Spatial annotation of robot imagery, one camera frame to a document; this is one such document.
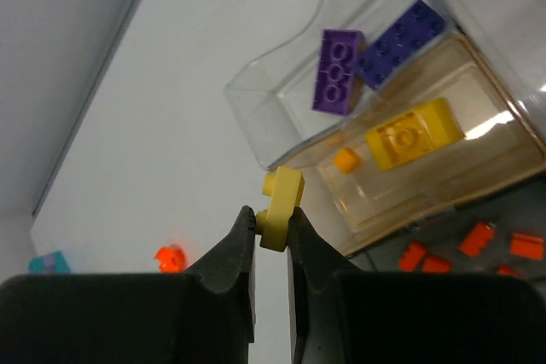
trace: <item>yellow block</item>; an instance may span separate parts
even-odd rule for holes
[[[382,170],[406,164],[464,137],[445,98],[438,98],[368,131],[366,142]]]
[[[361,159],[350,148],[341,149],[334,157],[334,165],[344,174],[352,173],[359,165]]]
[[[270,207],[256,214],[256,233],[262,235],[259,245],[272,251],[284,251],[287,245],[288,220],[299,206],[305,180],[300,170],[279,166],[265,176],[262,194],[270,196]]]

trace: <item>red-orange toy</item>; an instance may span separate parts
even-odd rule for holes
[[[411,272],[425,257],[426,253],[427,248],[421,243],[411,242],[408,246],[408,249],[406,249],[400,260],[398,260],[398,266],[404,272]]]
[[[438,256],[427,256],[423,263],[425,273],[447,273],[451,270],[451,263]]]
[[[543,260],[544,239],[534,234],[512,234],[510,253],[529,259]]]
[[[515,276],[515,277],[521,277],[521,274],[516,272],[515,270],[509,268],[505,264],[498,268],[497,274],[505,274],[506,276]]]
[[[495,237],[495,231],[487,222],[478,222],[465,240],[459,245],[459,250],[470,257],[478,256],[487,242]]]
[[[186,257],[179,246],[162,247],[155,259],[160,261],[160,271],[163,273],[180,273],[186,269]]]

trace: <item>small orange cube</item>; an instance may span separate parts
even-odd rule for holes
[[[362,159],[350,148],[341,149],[334,157],[334,165],[344,174],[352,173],[362,162]]]
[[[451,263],[438,256],[427,256],[423,263],[425,273],[447,273],[451,270]]]
[[[515,276],[515,277],[521,277],[521,274],[516,272],[515,270],[509,268],[507,265],[503,265],[497,270],[497,274],[505,274],[507,276]]]
[[[478,222],[459,246],[459,250],[470,257],[478,256],[487,242],[495,237],[495,231],[487,222]]]
[[[186,257],[182,249],[176,245],[162,247],[155,259],[160,261],[160,271],[162,273],[180,273],[187,267]]]
[[[419,262],[427,254],[427,248],[418,242],[411,242],[408,246],[408,249],[404,252],[400,260],[398,261],[398,266],[404,272],[413,271]]]
[[[512,234],[510,253],[529,259],[543,260],[544,239],[534,234]]]

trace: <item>yellow toy brick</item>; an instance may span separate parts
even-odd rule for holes
[[[382,170],[390,170],[464,137],[445,98],[422,104],[368,131],[366,141]]]
[[[299,206],[305,180],[300,170],[279,166],[265,176],[262,194],[270,196],[270,207],[256,214],[259,245],[272,251],[284,251],[287,245],[288,220]]]
[[[352,173],[361,162],[358,154],[347,147],[341,149],[334,157],[334,165],[344,174]]]

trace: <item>white table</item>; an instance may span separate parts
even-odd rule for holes
[[[240,208],[267,206],[222,88],[295,33],[317,0],[142,0],[32,228],[74,272],[156,272],[195,260]],[[289,362],[286,255],[257,251],[250,362]]]

